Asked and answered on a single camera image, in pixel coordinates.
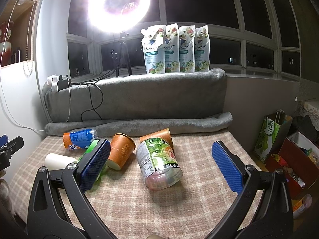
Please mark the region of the green paper shopping bag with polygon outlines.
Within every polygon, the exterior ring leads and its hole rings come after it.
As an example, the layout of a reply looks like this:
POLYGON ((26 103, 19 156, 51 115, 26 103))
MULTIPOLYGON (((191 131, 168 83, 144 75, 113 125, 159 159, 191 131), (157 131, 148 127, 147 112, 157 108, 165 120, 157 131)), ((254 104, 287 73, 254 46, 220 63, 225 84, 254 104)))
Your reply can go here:
POLYGON ((283 110, 277 110, 264 117, 254 148, 254 153, 260 162, 264 164, 269 154, 283 144, 291 124, 292 117, 283 110))

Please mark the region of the grey covered backrest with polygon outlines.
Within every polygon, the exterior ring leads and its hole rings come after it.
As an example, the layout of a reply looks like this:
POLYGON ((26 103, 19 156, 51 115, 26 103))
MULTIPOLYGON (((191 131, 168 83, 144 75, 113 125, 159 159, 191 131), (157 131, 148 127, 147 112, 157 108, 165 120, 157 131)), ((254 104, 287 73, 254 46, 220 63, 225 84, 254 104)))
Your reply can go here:
POLYGON ((52 122, 88 120, 198 119, 223 112, 224 70, 140 74, 48 91, 52 122))

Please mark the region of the refill pouch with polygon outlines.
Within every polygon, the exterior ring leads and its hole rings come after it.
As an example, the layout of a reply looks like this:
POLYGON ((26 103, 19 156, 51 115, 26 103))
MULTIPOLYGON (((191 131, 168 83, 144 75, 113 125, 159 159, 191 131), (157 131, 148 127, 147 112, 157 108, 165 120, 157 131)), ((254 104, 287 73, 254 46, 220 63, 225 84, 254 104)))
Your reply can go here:
POLYGON ((153 25, 142 29, 142 48, 147 74, 165 73, 164 40, 165 25, 153 25))
POLYGON ((194 40, 195 71, 206 72, 210 68, 210 37, 208 26, 196 28, 194 40))
POLYGON ((170 24, 165 29, 165 72, 179 72, 179 32, 178 24, 170 24))
POLYGON ((194 25, 181 26, 179 28, 179 63, 181 72, 194 73, 195 71, 195 31, 196 27, 194 25))

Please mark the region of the red cardboard box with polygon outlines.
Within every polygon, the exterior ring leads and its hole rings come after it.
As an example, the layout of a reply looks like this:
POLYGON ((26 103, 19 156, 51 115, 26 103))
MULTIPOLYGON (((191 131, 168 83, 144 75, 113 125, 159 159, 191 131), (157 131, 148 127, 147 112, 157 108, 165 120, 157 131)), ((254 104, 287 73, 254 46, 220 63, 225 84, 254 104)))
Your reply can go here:
POLYGON ((275 159, 271 154, 266 160, 266 169, 270 172, 283 169, 290 196, 297 199, 306 189, 309 189, 318 179, 318 164, 314 163, 305 151, 312 151, 318 157, 318 147, 305 135, 296 132, 285 138, 275 159))

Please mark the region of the black tripod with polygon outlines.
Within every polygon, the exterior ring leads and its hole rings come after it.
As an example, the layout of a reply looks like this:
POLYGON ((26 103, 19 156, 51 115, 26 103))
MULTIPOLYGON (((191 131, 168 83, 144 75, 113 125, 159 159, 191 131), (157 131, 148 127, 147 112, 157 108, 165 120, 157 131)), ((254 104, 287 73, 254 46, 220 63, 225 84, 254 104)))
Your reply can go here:
POLYGON ((127 68, 128 75, 132 75, 131 63, 128 53, 127 47, 127 34, 125 32, 120 33, 119 38, 119 59, 118 59, 118 66, 116 67, 116 78, 119 77, 119 69, 120 68, 127 68))

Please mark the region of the white power strip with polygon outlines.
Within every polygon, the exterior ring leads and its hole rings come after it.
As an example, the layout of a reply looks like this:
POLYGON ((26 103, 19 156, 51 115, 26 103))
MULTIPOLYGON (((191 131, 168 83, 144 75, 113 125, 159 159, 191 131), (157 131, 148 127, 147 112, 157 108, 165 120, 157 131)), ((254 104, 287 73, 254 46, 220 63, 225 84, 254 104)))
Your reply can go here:
POLYGON ((52 92, 59 92, 66 88, 71 87, 71 80, 68 75, 51 75, 47 77, 47 86, 52 90, 52 92))

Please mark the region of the lace covered side table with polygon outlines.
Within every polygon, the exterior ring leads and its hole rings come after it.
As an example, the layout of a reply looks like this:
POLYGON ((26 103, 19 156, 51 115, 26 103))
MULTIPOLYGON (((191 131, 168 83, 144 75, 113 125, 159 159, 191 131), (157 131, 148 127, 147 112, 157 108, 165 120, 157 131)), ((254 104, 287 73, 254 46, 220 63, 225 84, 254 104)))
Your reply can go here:
POLYGON ((297 106, 295 109, 294 116, 309 116, 313 126, 318 130, 319 128, 319 101, 318 98, 300 100, 298 97, 295 98, 297 106))

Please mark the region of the orange paper cup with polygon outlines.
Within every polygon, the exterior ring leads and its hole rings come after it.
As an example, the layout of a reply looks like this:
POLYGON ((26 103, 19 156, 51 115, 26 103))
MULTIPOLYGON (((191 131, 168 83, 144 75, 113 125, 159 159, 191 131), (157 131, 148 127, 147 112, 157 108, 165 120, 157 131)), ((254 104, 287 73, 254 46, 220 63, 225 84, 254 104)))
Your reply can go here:
POLYGON ((106 165, 111 169, 121 170, 135 148, 136 145, 131 137, 116 133, 112 137, 111 151, 106 165))
POLYGON ((174 149, 174 144, 173 144, 173 141, 172 141, 172 138, 171 138, 171 134, 170 134, 170 129, 169 128, 165 128, 165 129, 162 129, 160 131, 156 131, 156 132, 144 135, 144 136, 140 137, 140 142, 143 142, 143 141, 145 141, 147 139, 150 139, 150 138, 161 138, 161 139, 164 139, 171 146, 171 148, 174 149))

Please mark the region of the white plastic cup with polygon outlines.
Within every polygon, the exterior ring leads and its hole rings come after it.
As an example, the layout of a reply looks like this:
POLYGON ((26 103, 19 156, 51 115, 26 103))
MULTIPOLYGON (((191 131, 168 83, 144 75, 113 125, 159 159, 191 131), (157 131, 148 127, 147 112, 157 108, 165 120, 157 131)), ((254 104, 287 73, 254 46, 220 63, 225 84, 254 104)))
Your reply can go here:
POLYGON ((77 160, 72 157, 50 153, 45 157, 44 166, 48 170, 64 169, 68 164, 77 163, 77 160))

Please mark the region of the wooden shelf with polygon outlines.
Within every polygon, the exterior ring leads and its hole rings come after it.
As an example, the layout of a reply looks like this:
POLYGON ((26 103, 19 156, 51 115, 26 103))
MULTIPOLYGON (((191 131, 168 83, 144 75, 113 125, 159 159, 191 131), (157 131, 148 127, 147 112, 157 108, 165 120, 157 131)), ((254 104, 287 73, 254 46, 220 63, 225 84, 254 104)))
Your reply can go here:
POLYGON ((11 25, 12 45, 10 64, 33 60, 35 24, 39 0, 1 0, 1 24, 11 25))

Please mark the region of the orange blue Arctic Ocean cup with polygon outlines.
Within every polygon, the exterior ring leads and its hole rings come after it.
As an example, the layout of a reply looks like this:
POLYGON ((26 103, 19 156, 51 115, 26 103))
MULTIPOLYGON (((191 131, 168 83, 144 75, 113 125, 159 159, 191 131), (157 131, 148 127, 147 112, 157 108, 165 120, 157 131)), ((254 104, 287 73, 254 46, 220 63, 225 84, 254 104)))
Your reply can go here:
POLYGON ((98 139, 98 135, 95 129, 83 129, 63 134, 64 147, 70 150, 87 149, 96 139, 98 139))

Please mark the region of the green bottle cup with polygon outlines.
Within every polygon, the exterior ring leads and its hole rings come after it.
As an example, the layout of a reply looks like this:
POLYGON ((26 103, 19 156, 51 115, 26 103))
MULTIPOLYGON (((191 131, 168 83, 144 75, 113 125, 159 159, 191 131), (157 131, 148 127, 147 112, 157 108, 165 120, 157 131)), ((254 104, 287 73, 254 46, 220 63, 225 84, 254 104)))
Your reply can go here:
POLYGON ((78 162, 78 174, 82 181, 95 182, 110 155, 110 142, 107 139, 94 140, 78 162))

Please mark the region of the red vase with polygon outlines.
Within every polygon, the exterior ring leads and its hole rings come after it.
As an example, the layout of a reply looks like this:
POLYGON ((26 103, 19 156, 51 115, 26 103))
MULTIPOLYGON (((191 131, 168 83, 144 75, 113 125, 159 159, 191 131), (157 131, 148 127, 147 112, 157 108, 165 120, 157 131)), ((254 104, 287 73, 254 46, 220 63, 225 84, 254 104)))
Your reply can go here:
POLYGON ((3 22, 1 24, 1 67, 10 64, 12 45, 9 41, 11 37, 10 26, 14 25, 14 22, 3 22))

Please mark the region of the grey rolled blanket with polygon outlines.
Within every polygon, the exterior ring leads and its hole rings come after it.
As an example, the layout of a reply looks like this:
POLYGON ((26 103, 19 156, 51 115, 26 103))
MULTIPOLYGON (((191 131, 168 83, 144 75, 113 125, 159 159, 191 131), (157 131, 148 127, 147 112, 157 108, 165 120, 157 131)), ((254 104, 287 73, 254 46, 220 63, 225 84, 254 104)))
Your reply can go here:
POLYGON ((232 114, 225 112, 201 119, 141 119, 141 120, 88 120, 83 122, 53 122, 45 126, 47 135, 63 136, 86 128, 97 131, 99 137, 111 137, 116 133, 128 136, 144 136, 162 129, 171 134, 210 133, 228 128, 232 114))

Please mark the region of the orange paper cup near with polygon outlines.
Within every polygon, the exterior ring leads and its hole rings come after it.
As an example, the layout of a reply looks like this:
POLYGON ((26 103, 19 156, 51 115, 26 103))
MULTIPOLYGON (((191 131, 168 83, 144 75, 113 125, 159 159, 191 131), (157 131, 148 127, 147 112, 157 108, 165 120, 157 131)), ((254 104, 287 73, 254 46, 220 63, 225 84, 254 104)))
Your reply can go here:
POLYGON ((135 148, 136 145, 131 137, 116 133, 112 137, 111 151, 106 165, 111 169, 121 170, 135 148))

